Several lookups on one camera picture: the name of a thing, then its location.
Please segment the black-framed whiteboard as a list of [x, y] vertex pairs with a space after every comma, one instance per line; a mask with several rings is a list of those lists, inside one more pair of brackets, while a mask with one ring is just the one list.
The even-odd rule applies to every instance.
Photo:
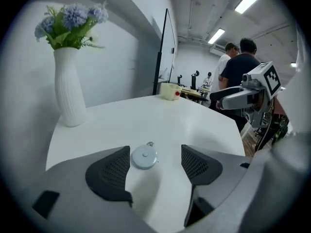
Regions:
[[169, 83], [175, 54], [175, 38], [170, 12], [166, 9], [160, 49], [157, 54], [152, 95], [159, 94], [160, 85]]

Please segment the yellow table with black frame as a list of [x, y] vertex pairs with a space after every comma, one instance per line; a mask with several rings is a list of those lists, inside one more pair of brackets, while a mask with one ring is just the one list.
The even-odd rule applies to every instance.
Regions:
[[196, 90], [193, 90], [193, 89], [190, 89], [190, 88], [187, 88], [187, 87], [181, 87], [181, 91], [180, 91], [181, 94], [184, 94], [184, 95], [190, 95], [190, 96], [193, 96], [193, 97], [196, 97], [196, 98], [201, 98], [201, 94], [198, 93]]

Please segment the blue artificial flowers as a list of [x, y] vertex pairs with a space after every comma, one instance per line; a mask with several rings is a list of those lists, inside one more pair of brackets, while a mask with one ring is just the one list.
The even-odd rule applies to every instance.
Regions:
[[103, 49], [104, 46], [95, 44], [91, 30], [94, 26], [108, 21], [106, 5], [106, 1], [90, 7], [73, 3], [64, 5], [60, 10], [47, 6], [45, 17], [35, 27], [36, 41], [44, 38], [53, 50], [79, 50], [82, 47]]

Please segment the cream box with red button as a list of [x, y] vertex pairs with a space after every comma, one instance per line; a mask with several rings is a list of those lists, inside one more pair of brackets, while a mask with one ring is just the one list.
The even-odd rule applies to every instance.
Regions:
[[178, 100], [181, 91], [181, 87], [173, 83], [162, 83], [160, 86], [160, 96], [166, 100]]

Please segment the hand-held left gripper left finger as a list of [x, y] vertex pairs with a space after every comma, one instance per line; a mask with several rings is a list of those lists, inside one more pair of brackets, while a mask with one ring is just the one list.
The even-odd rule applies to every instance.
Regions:
[[23, 207], [44, 233], [155, 233], [132, 209], [129, 168], [129, 146], [60, 162], [22, 191]]

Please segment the white ribbed vase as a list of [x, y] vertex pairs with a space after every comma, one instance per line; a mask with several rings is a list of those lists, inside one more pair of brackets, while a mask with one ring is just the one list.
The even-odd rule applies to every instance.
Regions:
[[61, 116], [68, 127], [86, 121], [86, 105], [76, 70], [76, 48], [59, 48], [54, 51], [55, 95]]

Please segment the white ceiling air conditioner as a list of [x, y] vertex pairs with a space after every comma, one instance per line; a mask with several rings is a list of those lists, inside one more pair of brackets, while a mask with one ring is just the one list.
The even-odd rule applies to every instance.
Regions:
[[226, 54], [225, 46], [221, 46], [219, 44], [214, 44], [210, 47], [210, 53], [215, 54], [217, 56], [222, 56]]

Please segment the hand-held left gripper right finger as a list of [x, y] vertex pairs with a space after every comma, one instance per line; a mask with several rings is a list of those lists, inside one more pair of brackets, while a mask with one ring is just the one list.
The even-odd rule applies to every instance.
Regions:
[[201, 220], [232, 193], [245, 175], [251, 157], [181, 146], [181, 166], [191, 183], [191, 197], [184, 226]]

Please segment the person's white shirt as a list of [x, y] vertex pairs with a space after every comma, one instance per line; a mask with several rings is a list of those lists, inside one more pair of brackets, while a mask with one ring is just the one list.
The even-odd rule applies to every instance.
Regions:
[[299, 25], [296, 73], [279, 93], [279, 100], [295, 133], [311, 132], [311, 46]]

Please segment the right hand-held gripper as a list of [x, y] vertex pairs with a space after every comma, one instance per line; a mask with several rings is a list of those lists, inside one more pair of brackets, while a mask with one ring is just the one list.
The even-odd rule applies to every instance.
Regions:
[[281, 80], [272, 61], [261, 63], [243, 74], [241, 86], [229, 87], [212, 92], [211, 101], [219, 101], [224, 110], [245, 108], [245, 116], [253, 128], [266, 128], [264, 114], [269, 111], [275, 95], [281, 90]]

